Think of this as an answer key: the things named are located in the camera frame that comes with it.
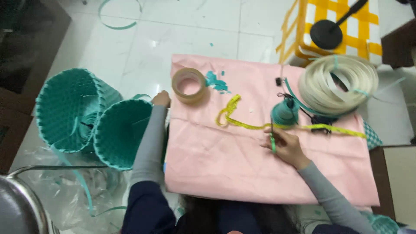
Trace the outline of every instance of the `pink cloth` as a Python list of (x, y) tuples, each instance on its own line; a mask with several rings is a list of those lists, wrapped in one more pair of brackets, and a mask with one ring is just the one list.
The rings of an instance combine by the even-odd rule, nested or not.
[[(170, 192), (214, 199), (271, 204), (315, 204), (317, 200), (296, 170), (273, 157), (259, 145), (268, 135), (215, 123), (218, 112), (236, 94), (241, 95), (231, 115), (243, 123), (261, 126), (270, 122), (270, 110), (282, 101), (275, 77), (280, 66), (197, 55), (173, 55), (171, 77), (191, 67), (203, 75), (212, 70), (227, 83), (232, 94), (220, 94), (208, 87), (210, 97), (197, 107), (181, 103), (172, 95), (165, 182)], [(300, 98), (297, 82), (303, 68), (285, 66), (283, 76)], [(299, 112), (299, 124), (310, 119)], [(334, 126), (364, 132), (357, 113), (345, 116)], [(379, 205), (366, 140), (333, 133), (313, 134), (294, 129), (304, 153), (328, 180), (354, 205)]]

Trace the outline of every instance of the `green scissors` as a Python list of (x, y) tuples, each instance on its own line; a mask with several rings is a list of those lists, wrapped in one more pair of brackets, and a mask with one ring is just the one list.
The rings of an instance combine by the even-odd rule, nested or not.
[(276, 145), (275, 145), (275, 138), (273, 137), (273, 117), (270, 116), (270, 120), (271, 120), (271, 123), (272, 123), (271, 124), (272, 131), (270, 132), (270, 141), (272, 143), (273, 154), (275, 154), (276, 153)]

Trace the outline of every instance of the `gray sleeve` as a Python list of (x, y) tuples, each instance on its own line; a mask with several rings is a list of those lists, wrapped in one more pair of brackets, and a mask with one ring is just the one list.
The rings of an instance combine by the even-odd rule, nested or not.
[(312, 161), (298, 172), (333, 224), (352, 228), (359, 233), (375, 234), (367, 219), (322, 175)]
[(140, 181), (160, 183), (163, 179), (161, 168), (165, 119), (167, 109), (161, 105), (153, 106), (136, 158), (133, 163), (130, 185)]

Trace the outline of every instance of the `person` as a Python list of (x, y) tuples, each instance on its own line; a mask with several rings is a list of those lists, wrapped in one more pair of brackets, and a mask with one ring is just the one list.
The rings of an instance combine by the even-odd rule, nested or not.
[[(283, 205), (256, 204), (186, 197), (185, 214), (176, 222), (160, 183), (165, 118), (170, 98), (166, 91), (152, 100), (154, 107), (137, 150), (122, 234), (260, 234), (300, 233)], [(369, 222), (322, 175), (302, 152), (299, 138), (274, 129), (276, 158), (292, 165), (308, 184), (332, 224), (315, 225), (312, 233), (374, 234)], [(261, 145), (271, 149), (269, 137)]]

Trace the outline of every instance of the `coil of plastic strapping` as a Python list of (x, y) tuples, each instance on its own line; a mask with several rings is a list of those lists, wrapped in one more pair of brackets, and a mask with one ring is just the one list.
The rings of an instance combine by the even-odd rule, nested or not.
[[(334, 82), (334, 75), (347, 92)], [(377, 91), (379, 77), (375, 67), (359, 57), (328, 55), (306, 67), (299, 79), (299, 92), (312, 110), (340, 115), (354, 110)]]

